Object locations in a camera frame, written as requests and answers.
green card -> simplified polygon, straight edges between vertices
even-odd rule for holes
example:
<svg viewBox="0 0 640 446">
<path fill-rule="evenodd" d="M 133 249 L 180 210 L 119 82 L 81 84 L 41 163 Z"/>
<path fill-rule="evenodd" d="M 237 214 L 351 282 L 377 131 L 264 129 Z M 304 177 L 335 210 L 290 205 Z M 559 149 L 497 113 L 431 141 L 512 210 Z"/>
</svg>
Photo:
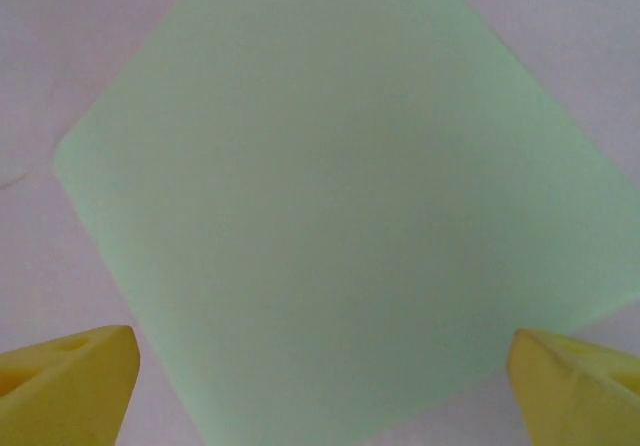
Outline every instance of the green card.
<svg viewBox="0 0 640 446">
<path fill-rule="evenodd" d="M 640 291 L 640 196 L 463 0 L 183 0 L 56 162 L 211 445 L 357 444 Z"/>
</svg>

yellow triangular object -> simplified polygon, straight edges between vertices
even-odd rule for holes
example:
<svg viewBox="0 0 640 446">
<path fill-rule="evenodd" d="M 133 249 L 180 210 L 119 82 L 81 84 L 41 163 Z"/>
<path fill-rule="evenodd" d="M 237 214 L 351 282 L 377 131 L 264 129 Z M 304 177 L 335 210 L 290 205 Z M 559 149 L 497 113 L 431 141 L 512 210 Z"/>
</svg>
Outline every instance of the yellow triangular object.
<svg viewBox="0 0 640 446">
<path fill-rule="evenodd" d="M 534 446 L 640 445 L 640 358 L 519 330 L 507 370 Z"/>
<path fill-rule="evenodd" d="M 0 354 L 0 445 L 112 446 L 139 366 L 129 326 Z"/>
</svg>

green paper sheet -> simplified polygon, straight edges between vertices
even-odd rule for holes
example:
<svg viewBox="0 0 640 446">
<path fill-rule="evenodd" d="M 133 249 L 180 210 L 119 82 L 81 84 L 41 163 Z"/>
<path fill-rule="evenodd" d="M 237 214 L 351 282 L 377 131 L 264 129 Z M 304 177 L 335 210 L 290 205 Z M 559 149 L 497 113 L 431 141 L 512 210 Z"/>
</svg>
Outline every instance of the green paper sheet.
<svg viewBox="0 0 640 446">
<path fill-rule="evenodd" d="M 638 193 L 463 0 L 182 0 L 56 164 L 214 446 L 357 444 L 640 290 Z"/>
</svg>

